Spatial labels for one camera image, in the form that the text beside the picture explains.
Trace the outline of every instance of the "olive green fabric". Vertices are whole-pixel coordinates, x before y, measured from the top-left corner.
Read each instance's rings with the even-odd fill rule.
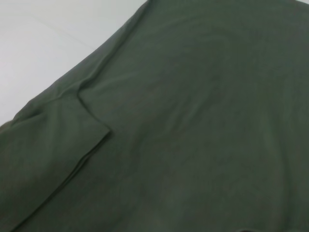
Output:
[[[149,0],[0,128],[0,232],[309,231],[309,7]]]

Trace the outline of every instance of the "t-shirt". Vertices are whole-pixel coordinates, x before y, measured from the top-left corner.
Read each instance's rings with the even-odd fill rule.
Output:
[[[309,231],[309,6],[149,0],[0,129],[0,232]]]

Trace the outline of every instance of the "green cloth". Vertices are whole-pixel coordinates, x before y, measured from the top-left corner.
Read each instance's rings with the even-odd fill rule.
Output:
[[[150,0],[0,128],[0,232],[309,231],[309,6]]]

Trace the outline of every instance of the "white surface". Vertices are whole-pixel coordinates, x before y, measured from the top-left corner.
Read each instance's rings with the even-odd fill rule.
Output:
[[[117,31],[145,0],[0,0],[0,125]]]

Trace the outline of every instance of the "white background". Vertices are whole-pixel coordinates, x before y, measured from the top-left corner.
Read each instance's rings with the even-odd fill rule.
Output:
[[[104,43],[144,2],[0,0],[0,125]]]

